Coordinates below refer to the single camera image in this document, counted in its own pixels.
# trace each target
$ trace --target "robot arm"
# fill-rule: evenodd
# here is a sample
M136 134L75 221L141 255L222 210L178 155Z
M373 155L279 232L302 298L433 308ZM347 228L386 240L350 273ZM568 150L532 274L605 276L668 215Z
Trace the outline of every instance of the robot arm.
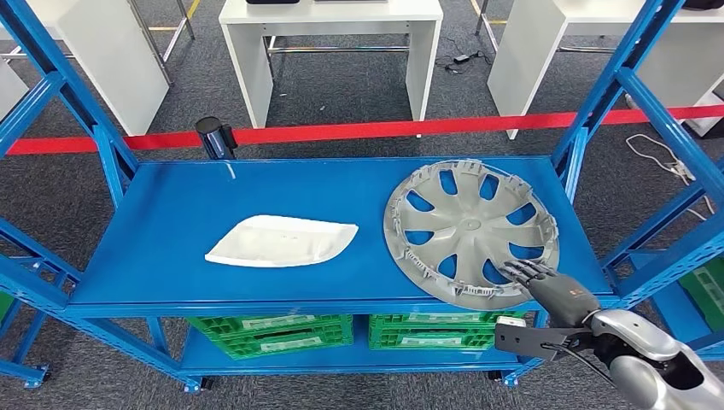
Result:
M513 261L503 271L548 311L552 328L497 324L497 349L547 360L563 353L585 360L577 352L592 349L609 369L610 377L603 377L637 407L724 409L724 384L688 346L648 320L625 310L601 310L591 292L548 266Z

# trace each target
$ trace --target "white desk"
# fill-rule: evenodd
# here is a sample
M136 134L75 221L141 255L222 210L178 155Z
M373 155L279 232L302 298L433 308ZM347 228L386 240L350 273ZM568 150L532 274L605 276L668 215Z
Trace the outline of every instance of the white desk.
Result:
M0 120L10 112L27 92L27 86L12 68L0 60Z
M143 135L168 84L126 0L28 0L61 40L128 135ZM0 39L11 39L0 26Z
M515 0L488 78L499 114L528 112L563 35L623 34L643 3ZM698 105L724 79L724 9L681 10L674 23L644 60L639 76L667 107ZM516 134L508 131L511 139Z
M254 128L266 126L272 99L266 36L409 33L407 95L412 118L425 118L442 23L438 0L266 5L227 0L219 22Z

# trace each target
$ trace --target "green crate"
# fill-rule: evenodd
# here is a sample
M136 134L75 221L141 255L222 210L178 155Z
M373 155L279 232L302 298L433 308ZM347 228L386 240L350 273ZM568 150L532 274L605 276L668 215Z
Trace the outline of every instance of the green crate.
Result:
M495 329L382 328L370 326L370 349L463 349L487 350L493 346Z
M371 314L370 349L466 349L493 346L500 316L526 312Z
M189 322L237 360L353 342L351 314L189 318Z
M0 323L5 319L5 314L13 303L13 297L7 293L0 292Z
M500 316L522 318L527 312L408 313L371 314L370 326L429 327L430 324L459 325L459 328L494 328Z
M712 331L724 329L724 259L716 258L679 279Z

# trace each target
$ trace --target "cable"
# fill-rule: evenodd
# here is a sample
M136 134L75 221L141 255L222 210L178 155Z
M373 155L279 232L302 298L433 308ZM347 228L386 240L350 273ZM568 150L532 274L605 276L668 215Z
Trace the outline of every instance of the cable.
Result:
M465 54L465 53L460 49L460 46L458 45L458 42L457 42L457 41L453 40L452 38L449 38L448 36L443 36L442 34L440 35L440 38L442 38L443 40L447 40L447 41L449 41L449 42L452 42L452 45L455 46L455 50L457 50L458 53L460 53L460 54Z
M603 370L597 368L593 363L588 361L588 359L586 359L585 357L581 356L580 354L574 352L573 350L566 348L562 344L542 343L540 346L543 349L555 350L557 352L569 354L569 355L575 357L578 361L580 361L584 365L588 366L589 369L596 372L596 374L598 374L603 380L605 380L608 384L610 384L614 389L618 389L618 387L616 387L616 384L613 383L613 380L611 380L611 378L609 377L608 374L604 373Z
M671 158L674 160L674 162L667 162L667 163L664 164L664 163L661 163L655 156L646 155L646 154L642 154L641 152L639 152L639 151L638 151L636 148L634 148L634 146L631 144L631 140L632 140L632 139L634 139L634 138L639 138L639 137L645 138L645 139L651 141L652 143L654 143L654 144L656 144L656 145L659 145L660 147L665 148L665 149L669 152L669 154L671 155ZM632 135L631 137L626 138L626 145L628 145L628 147L629 147L636 155L638 155L638 156L640 156L640 157L643 157L643 158L648 158L648 159L650 159L650 160L653 160L662 170L666 171L667 173L672 173L673 175L676 175L677 177L681 178L681 180L684 182L684 184L685 184L686 186L689 186L689 180L687 179L687 177L689 177L689 173L688 173L689 171L688 171L688 168L686 168L686 164L685 164L683 161L681 161L681 160L674 154L674 151L673 151L668 145L666 145L665 143L660 143L660 142L658 142L657 140L655 140L655 139L653 139L653 138L651 138L651 137L649 137L648 135L645 135L645 134L636 134L636 135ZM704 201L706 202L706 208L709 209L709 212L711 212L712 215L715 214L714 206L712 205L711 200L709 199L708 196L704 196ZM697 212L697 211L695 211L695 210L693 210L693 209L690 209L690 208L689 208L689 209L687 209L686 211L688 211L688 212L696 215L696 217L699 218L699 219L701 219L701 220L706 220L706 218L704 218L703 215L701 215L699 212Z
M450 62L441 62L444 59L450 59ZM466 55L462 54L461 56L457 57L451 57L451 56L442 56L437 57L435 59L435 65L437 67L443 67L445 68L445 71L449 71L454 74L462 74L467 72L468 70L463 70L461 66L465 64L466 62L470 62L470 60L474 58L482 58L489 66L493 65L493 62L490 61L490 58L485 55L481 50L478 50L475 54L472 55Z

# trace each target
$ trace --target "red rope barrier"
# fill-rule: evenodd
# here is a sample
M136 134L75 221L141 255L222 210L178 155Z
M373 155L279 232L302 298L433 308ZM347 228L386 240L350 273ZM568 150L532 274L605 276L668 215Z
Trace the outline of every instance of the red rope barrier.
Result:
M678 120L724 117L724 104L704 107L670 108ZM450 134L456 132L490 132L511 129L536 130L570 126L575 113L530 114L508 117L451 118L426 121L370 122L324 126L282 126L262 129L237 129L234 138L239 144L280 144L330 141L358 138L405 137L417 134ZM639 124L649 120L638 109L609 112L606 125ZM139 137L124 137L131 149L170 149L199 147L195 132L169 132ZM15 142L9 155L67 154L94 152L96 145L89 137L23 138Z

